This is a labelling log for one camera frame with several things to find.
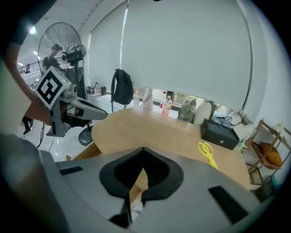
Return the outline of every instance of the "scissors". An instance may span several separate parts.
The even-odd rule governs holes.
[[[198,143],[198,150],[200,151],[200,153],[202,155],[204,155],[207,159],[208,159],[208,162],[210,163],[211,166],[213,166],[214,168],[216,168],[217,170],[218,169],[218,166],[213,158],[213,149],[212,147],[207,143]]]

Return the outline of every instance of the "orange cushion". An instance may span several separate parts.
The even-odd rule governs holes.
[[[271,146],[271,144],[265,143],[265,142],[262,142],[260,144],[260,149],[261,149],[261,152],[263,155],[265,155],[268,152],[270,146]],[[266,159],[268,160],[269,163],[271,163],[275,166],[278,166],[278,167],[282,166],[281,157],[280,157],[278,151],[276,150],[276,148],[274,148],[274,147],[272,147],[271,151],[268,152]]]

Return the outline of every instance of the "roller blind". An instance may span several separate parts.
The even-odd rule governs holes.
[[[242,108],[251,48],[237,2],[130,0],[121,68],[135,86]]]
[[[120,67],[120,45],[126,3],[112,11],[91,33],[89,78],[110,91],[115,69]]]

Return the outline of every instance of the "backpack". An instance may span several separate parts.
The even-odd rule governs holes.
[[[112,84],[111,84],[111,107],[113,112],[113,102],[120,103],[125,105],[130,104],[133,99],[133,86],[130,79],[130,75],[127,74],[124,70],[116,69],[113,75]]]

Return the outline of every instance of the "table top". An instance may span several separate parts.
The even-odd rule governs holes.
[[[111,113],[92,129],[92,139],[102,154],[136,147],[159,149],[208,164],[197,144],[200,127],[140,108]],[[219,171],[249,190],[250,178],[246,162],[239,150],[233,151],[208,142]]]

